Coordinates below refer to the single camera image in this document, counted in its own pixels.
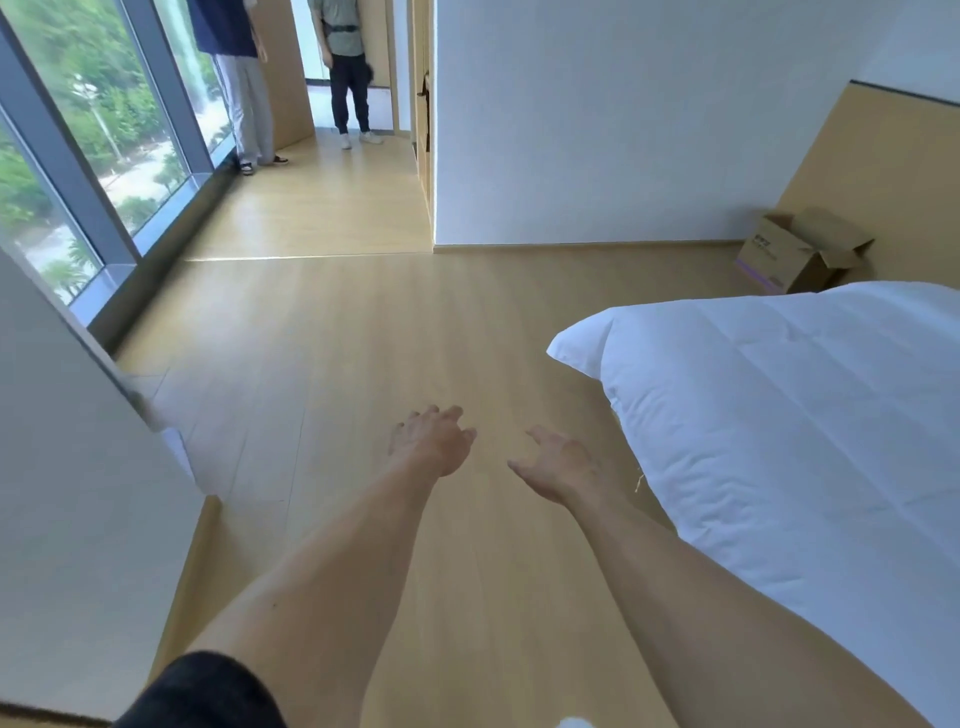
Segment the navy shirt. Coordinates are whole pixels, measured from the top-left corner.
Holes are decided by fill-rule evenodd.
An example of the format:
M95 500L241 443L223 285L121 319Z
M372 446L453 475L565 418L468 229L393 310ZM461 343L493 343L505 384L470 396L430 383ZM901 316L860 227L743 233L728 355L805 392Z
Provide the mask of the navy shirt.
M243 0L187 0L197 48L214 56L256 57Z

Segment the bed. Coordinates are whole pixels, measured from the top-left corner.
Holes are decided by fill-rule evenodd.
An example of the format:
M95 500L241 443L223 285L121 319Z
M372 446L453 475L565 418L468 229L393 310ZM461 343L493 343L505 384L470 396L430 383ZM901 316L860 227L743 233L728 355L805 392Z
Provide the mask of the bed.
M960 721L960 292L612 308L555 359L599 379L685 541Z

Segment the open cardboard box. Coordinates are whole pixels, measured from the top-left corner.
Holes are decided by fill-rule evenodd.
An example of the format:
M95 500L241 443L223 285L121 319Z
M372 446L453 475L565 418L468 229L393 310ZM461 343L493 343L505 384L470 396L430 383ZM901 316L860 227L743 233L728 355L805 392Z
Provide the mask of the open cardboard box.
M862 265L860 252L873 240L822 207L797 215L770 212L743 244L736 265L768 293L822 291L837 272Z

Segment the wooden floor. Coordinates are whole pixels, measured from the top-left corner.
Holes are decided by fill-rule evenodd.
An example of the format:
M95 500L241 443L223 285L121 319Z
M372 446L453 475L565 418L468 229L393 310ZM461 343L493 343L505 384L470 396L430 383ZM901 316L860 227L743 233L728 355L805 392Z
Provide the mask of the wooden floor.
M225 214L245 206L232 204ZM221 218L198 248L254 245L251 232L228 240L237 230ZM753 293L735 254L661 245L182 264L119 362L225 502L187 631L340 512L383 463L394 422L455 401L479 439L428 504L363 725L674 726L573 520L504 461L528 453L523 429L543 423L582 436L632 492L636 461L599 385L544 350L608 306Z
M430 224L410 140L340 149L339 137L282 150L289 166L242 178L213 213L187 259L424 253Z

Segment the hand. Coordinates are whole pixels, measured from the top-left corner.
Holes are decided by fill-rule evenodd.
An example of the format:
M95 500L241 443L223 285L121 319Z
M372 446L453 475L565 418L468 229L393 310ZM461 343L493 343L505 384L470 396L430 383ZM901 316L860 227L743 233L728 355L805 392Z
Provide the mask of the hand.
M540 425L527 430L527 434L540 446L537 462L528 465L508 460L507 465L538 496L566 504L570 496L602 479L600 464L583 443Z
M463 407L454 405L441 412L434 404L422 415L411 412L406 422L394 427L388 450L391 463L426 467L436 470L438 477L455 473L477 438L472 427L457 425L463 414Z

